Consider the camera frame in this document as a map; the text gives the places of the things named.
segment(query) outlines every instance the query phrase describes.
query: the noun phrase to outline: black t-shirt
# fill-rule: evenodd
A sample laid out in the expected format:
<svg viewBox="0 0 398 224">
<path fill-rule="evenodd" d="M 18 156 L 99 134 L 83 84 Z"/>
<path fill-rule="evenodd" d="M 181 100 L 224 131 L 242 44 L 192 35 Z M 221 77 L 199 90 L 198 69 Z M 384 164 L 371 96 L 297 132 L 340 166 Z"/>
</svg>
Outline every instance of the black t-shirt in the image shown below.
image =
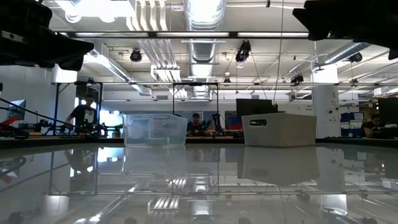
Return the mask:
<svg viewBox="0 0 398 224">
<path fill-rule="evenodd" d="M 89 124 L 97 123 L 97 111 L 90 106 L 79 105 L 70 115 L 76 119 L 76 127 L 80 127 L 85 120 Z"/>
<path fill-rule="evenodd" d="M 189 122 L 188 126 L 187 126 L 187 132 L 188 131 L 193 136 L 200 136 L 200 135 L 203 135 L 203 132 L 206 131 L 206 128 L 203 127 L 203 125 L 201 123 L 194 125 L 192 122 Z"/>
<path fill-rule="evenodd" d="M 380 124 L 378 127 L 382 128 L 384 127 L 385 124 Z M 364 122 L 361 126 L 361 136 L 362 137 L 366 137 L 366 133 L 365 133 L 365 128 L 369 128 L 370 130 L 372 130 L 372 128 L 376 127 L 376 125 L 373 124 L 372 121 L 367 121 Z"/>
</svg>

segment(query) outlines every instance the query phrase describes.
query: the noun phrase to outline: computer monitor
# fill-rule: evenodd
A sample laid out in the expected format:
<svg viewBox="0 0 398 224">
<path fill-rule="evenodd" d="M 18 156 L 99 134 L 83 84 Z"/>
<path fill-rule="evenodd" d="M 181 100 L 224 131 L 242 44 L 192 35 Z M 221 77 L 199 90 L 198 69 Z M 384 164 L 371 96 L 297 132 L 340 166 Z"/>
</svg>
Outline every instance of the computer monitor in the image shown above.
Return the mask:
<svg viewBox="0 0 398 224">
<path fill-rule="evenodd" d="M 379 114 L 383 123 L 398 124 L 398 98 L 379 99 Z"/>
<path fill-rule="evenodd" d="M 26 107 L 26 100 L 16 100 L 12 101 L 11 103 L 18 105 L 22 108 Z M 22 121 L 25 119 L 25 111 L 14 106 L 14 105 L 8 105 L 8 112 L 7 112 L 7 119 L 10 119 L 14 115 L 18 115 L 18 121 Z"/>
<path fill-rule="evenodd" d="M 236 99 L 236 115 L 239 121 L 242 116 L 275 113 L 272 100 Z"/>
</svg>

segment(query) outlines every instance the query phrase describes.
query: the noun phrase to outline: white storage box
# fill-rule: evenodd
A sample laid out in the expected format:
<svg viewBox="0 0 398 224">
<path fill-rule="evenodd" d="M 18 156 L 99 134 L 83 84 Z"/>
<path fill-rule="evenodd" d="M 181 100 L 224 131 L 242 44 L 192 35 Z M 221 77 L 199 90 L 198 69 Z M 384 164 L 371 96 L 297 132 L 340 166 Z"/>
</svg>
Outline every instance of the white storage box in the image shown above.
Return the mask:
<svg viewBox="0 0 398 224">
<path fill-rule="evenodd" d="M 123 115 L 126 146 L 185 144 L 188 119 L 171 114 Z"/>
<path fill-rule="evenodd" d="M 247 146 L 313 146 L 317 118 L 287 113 L 242 116 L 244 143 Z"/>
</svg>

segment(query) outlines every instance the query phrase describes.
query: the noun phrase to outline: glass table surface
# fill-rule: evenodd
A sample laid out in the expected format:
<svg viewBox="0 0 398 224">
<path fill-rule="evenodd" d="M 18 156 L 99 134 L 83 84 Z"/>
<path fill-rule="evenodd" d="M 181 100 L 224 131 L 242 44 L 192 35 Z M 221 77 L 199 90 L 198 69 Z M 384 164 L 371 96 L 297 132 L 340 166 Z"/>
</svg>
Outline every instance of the glass table surface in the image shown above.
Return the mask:
<svg viewBox="0 0 398 224">
<path fill-rule="evenodd" d="M 398 223 L 396 149 L 323 144 L 0 152 L 0 223 Z"/>
</svg>

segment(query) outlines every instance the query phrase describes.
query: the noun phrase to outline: person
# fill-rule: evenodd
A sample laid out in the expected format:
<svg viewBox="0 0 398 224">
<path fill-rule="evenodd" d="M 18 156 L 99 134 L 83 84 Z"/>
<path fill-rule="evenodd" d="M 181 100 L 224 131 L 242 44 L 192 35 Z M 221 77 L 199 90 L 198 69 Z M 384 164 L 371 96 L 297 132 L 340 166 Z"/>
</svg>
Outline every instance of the person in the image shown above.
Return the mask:
<svg viewBox="0 0 398 224">
<path fill-rule="evenodd" d="M 97 123 L 97 111 L 96 109 L 91 107 L 91 104 L 94 102 L 93 95 L 87 94 L 85 96 L 85 105 L 77 106 L 72 113 L 67 117 L 66 122 L 68 124 L 72 124 L 72 119 L 75 118 L 75 126 L 80 128 L 82 125 L 87 122 L 87 124 L 96 124 Z"/>
<path fill-rule="evenodd" d="M 201 124 L 198 113 L 194 113 L 192 115 L 192 122 L 188 123 L 187 136 L 210 136 L 210 132 Z"/>
<path fill-rule="evenodd" d="M 361 126 L 362 137 L 376 138 L 379 128 L 384 127 L 384 125 L 381 123 L 379 114 L 372 115 L 371 121 L 364 122 Z"/>
</svg>

